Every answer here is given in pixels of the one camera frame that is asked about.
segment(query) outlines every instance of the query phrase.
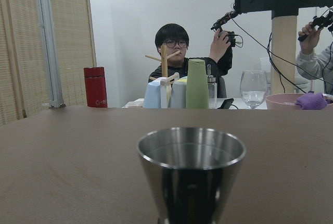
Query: red bottle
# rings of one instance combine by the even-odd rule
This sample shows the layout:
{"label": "red bottle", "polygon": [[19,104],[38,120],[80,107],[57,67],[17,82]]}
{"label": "red bottle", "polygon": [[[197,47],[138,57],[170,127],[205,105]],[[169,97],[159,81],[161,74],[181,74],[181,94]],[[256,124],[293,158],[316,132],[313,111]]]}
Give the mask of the red bottle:
{"label": "red bottle", "polygon": [[107,108],[104,67],[84,68],[83,71],[88,107]]}

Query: black hair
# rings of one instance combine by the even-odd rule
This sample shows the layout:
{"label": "black hair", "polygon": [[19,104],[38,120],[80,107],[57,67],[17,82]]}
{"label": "black hair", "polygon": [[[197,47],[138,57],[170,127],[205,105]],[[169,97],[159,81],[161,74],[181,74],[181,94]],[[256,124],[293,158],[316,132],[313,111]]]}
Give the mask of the black hair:
{"label": "black hair", "polygon": [[158,49],[159,47],[161,47],[163,42],[167,39],[173,39],[176,41],[185,40],[187,46],[189,43],[186,30],[182,26],[175,23],[166,24],[162,26],[161,29],[159,29],[155,36],[156,48]]}

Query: purple towel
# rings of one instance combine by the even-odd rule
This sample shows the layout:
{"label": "purple towel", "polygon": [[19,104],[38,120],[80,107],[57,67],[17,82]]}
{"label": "purple towel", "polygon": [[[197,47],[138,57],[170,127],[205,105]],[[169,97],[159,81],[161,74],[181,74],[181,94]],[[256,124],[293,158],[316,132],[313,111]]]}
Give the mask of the purple towel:
{"label": "purple towel", "polygon": [[322,93],[308,92],[298,97],[295,104],[301,106],[301,109],[323,109],[327,106],[327,101]]}

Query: black phone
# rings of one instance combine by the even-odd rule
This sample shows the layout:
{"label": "black phone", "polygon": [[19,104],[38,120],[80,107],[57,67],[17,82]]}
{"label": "black phone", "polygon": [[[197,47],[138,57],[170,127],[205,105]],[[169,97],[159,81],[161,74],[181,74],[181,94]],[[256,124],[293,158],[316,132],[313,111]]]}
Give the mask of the black phone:
{"label": "black phone", "polygon": [[233,102],[234,102],[233,98],[225,99],[223,101],[222,105],[219,108],[221,108],[221,109],[229,109]]}

